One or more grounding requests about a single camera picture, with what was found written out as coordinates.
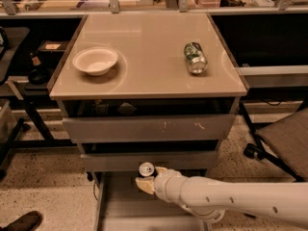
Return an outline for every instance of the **shoe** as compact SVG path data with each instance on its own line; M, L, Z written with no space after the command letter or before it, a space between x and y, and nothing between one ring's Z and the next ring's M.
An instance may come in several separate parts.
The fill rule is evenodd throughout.
M29 212L3 228L3 231L34 231L41 222L41 214Z

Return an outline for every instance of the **silver can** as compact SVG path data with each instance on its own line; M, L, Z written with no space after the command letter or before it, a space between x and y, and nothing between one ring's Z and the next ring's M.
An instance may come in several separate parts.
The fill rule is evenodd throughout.
M200 44L190 42L184 48L184 54L188 62L188 70L192 74L203 73L208 68L206 60Z

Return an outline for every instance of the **bowl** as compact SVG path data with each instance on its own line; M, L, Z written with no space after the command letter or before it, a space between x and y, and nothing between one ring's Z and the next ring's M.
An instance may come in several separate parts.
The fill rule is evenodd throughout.
M106 74L117 62L118 55L109 47L92 47L76 54L73 65L91 76Z

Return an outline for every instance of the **white robotic arm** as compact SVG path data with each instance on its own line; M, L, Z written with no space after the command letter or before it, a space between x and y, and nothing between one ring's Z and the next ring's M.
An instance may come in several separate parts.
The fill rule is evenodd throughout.
M156 170L156 177L137 178L138 187L207 223L220 221L225 210L236 210L308 228L308 183L225 183Z

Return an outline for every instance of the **drawer front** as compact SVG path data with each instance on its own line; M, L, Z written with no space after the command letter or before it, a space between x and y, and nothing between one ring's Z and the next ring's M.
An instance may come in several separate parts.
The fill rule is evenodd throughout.
M175 169L211 168L218 159L216 151L178 153L82 154L87 171L137 171L141 163Z
M225 139L234 115L64 118L71 140L87 142Z

